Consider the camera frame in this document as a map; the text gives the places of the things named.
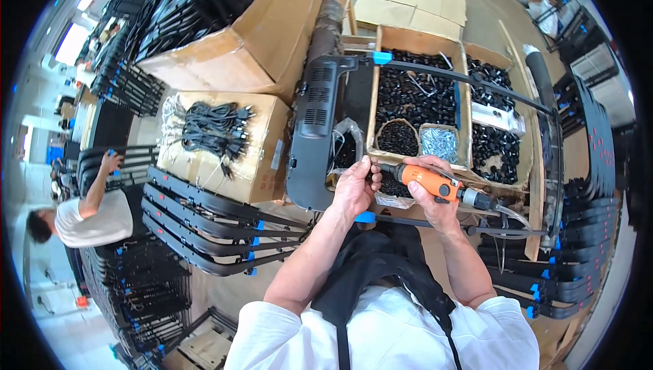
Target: black hair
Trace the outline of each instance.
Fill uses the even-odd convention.
[[[43,244],[52,236],[52,230],[38,212],[34,210],[28,214],[28,233],[35,243]]]

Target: black power cord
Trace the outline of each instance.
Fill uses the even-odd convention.
[[[249,106],[239,109],[235,102],[218,106],[196,102],[186,111],[182,145],[187,151],[204,150],[216,155],[221,159],[222,172],[231,178],[224,157],[234,161],[244,154],[248,135],[244,127],[252,116]]]

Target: hand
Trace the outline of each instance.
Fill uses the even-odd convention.
[[[106,174],[120,170],[120,163],[125,158],[116,152],[113,154],[109,154],[109,152],[110,151],[107,151],[104,156],[102,156],[102,164],[100,165],[100,169],[103,170]]]
[[[371,182],[365,180],[372,172]],[[366,211],[374,198],[374,192],[381,188],[381,168],[375,158],[367,154],[354,163],[338,179],[333,205],[339,207],[347,217],[356,218]]]
[[[453,175],[453,170],[447,161],[443,161],[437,156],[428,155],[420,157],[405,158],[404,163],[421,166],[428,169],[429,166],[435,166],[447,173]],[[436,229],[440,235],[458,235],[461,232],[461,224],[458,222],[456,212],[458,211],[458,202],[436,203],[435,196],[431,195],[424,186],[416,181],[408,184],[408,191],[424,209],[426,219]]]

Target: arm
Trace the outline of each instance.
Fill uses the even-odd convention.
[[[381,169],[375,163],[365,155],[342,174],[333,203],[311,235],[283,263],[265,292],[265,302],[288,309],[297,316],[306,309],[327,279],[356,216],[370,207],[374,192],[381,187]],[[373,173],[371,183],[365,181],[370,170]]]
[[[119,156],[117,153],[109,154],[108,151],[102,157],[102,164],[100,165],[100,170],[97,172],[97,177],[93,181],[93,184],[91,184],[91,188],[88,190],[86,197],[81,199],[78,205],[80,216],[83,219],[87,219],[97,213],[104,197],[106,177],[109,173],[120,170],[119,165],[122,160],[122,156]]]
[[[433,165],[453,174],[449,163],[436,156],[407,158],[404,162],[427,168]],[[486,300],[496,297],[490,273],[483,260],[462,234],[456,217],[458,202],[436,203],[434,196],[418,182],[411,182],[408,190],[424,209],[426,219],[436,229],[442,242],[449,283],[458,301],[476,309]]]

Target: white shirt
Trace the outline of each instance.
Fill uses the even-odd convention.
[[[462,370],[538,369],[537,340],[516,300],[498,296],[476,310],[455,303],[451,334]],[[403,288],[368,286],[347,336],[352,370],[456,368],[442,328]],[[299,318],[271,303],[248,303],[224,368],[337,369],[336,327],[313,309]]]
[[[86,84],[88,88],[95,80],[97,74],[93,71],[86,71],[86,64],[79,64],[77,66],[77,77],[75,77],[82,84]]]
[[[59,204],[54,227],[70,248],[98,247],[130,237],[134,229],[129,203],[122,190],[105,193],[97,213],[83,219],[79,198]]]

